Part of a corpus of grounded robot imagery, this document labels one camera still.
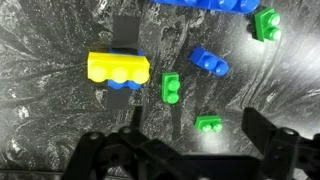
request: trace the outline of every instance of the plastic toy block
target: plastic toy block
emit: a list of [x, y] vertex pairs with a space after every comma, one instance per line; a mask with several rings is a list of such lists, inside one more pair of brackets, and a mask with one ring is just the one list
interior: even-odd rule
[[116, 83], [113, 80], [108, 80], [108, 86], [113, 89], [122, 89], [128, 87], [132, 90], [138, 90], [142, 87], [142, 84], [137, 84], [134, 81], [126, 81], [124, 83]]
[[179, 74], [176, 72], [162, 74], [162, 100], [169, 104], [175, 104], [179, 100], [180, 88]]
[[207, 10], [247, 14], [254, 11], [260, 0], [151, 0], [157, 3], [188, 6]]
[[265, 39], [271, 41], [278, 40], [281, 37], [281, 30], [276, 27], [280, 22], [280, 15], [275, 13], [273, 8], [266, 8], [254, 15], [257, 37], [259, 41]]
[[195, 124], [196, 129], [202, 132], [220, 132], [222, 130], [221, 118], [214, 116], [198, 116]]
[[94, 82], [113, 80], [144, 84], [149, 80], [149, 69], [145, 56], [90, 52], [88, 57], [88, 78]]
[[227, 74], [229, 67], [228, 63], [219, 57], [209, 53], [201, 47], [196, 47], [190, 56], [190, 60], [203, 69], [206, 69], [217, 76]]

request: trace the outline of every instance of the blue lego brick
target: blue lego brick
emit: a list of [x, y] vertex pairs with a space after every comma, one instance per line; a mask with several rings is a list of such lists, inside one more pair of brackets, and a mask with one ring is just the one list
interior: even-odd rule
[[207, 10], [247, 14], [254, 11], [260, 0], [151, 0], [157, 3], [188, 6]]
[[112, 80], [108, 80], [108, 86], [112, 87], [113, 89], [122, 89], [128, 87], [132, 90], [138, 90], [142, 87], [142, 84], [137, 84], [134, 81], [126, 81], [124, 83], [116, 83]]
[[227, 74], [229, 67], [228, 63], [219, 57], [209, 53], [201, 47], [196, 47], [190, 56], [190, 60], [203, 69], [206, 69], [217, 76]]
[[[109, 48], [109, 53], [110, 53], [110, 54], [122, 54], [122, 53], [120, 53], [120, 52], [114, 51], [112, 48]], [[141, 50], [137, 50], [137, 53], [138, 53], [138, 56], [144, 56], [144, 53], [143, 53]]]

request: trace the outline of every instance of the yellow lego brick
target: yellow lego brick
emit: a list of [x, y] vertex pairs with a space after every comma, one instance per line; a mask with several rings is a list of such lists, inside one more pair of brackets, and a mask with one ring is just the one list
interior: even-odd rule
[[117, 83], [130, 80], [143, 84], [149, 80], [149, 68], [145, 56], [89, 52], [88, 78], [94, 82], [110, 79]]

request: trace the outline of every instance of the green lego brick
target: green lego brick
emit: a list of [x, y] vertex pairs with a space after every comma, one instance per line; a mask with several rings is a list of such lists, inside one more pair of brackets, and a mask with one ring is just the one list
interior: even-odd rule
[[162, 100], [169, 104], [175, 104], [179, 100], [180, 88], [179, 74], [176, 72], [162, 74]]
[[273, 8], [266, 8], [254, 15], [257, 38], [264, 42], [265, 39], [271, 41], [278, 40], [281, 37], [281, 30], [276, 27], [280, 22], [280, 15], [275, 13]]
[[221, 118], [214, 116], [198, 116], [195, 124], [196, 129], [202, 132], [220, 132], [222, 130]]

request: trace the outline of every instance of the gray marble countertop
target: gray marble countertop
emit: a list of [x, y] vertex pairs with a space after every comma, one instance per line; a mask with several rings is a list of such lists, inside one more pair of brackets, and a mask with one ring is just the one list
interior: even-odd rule
[[[130, 122], [132, 110], [107, 110], [108, 90], [86, 78], [88, 51], [111, 45], [113, 15], [141, 18], [151, 79], [130, 105], [145, 106], [150, 138], [179, 152], [259, 156], [240, 129], [245, 107], [312, 138], [320, 131], [320, 2], [260, 5], [280, 13], [281, 40], [253, 39], [252, 15], [147, 0], [0, 1], [0, 168], [61, 171], [83, 133]], [[192, 64], [195, 46], [226, 60], [229, 73], [218, 78]], [[160, 97], [161, 74], [170, 71], [182, 82], [173, 106]], [[213, 113], [222, 132], [195, 130], [196, 116]]]

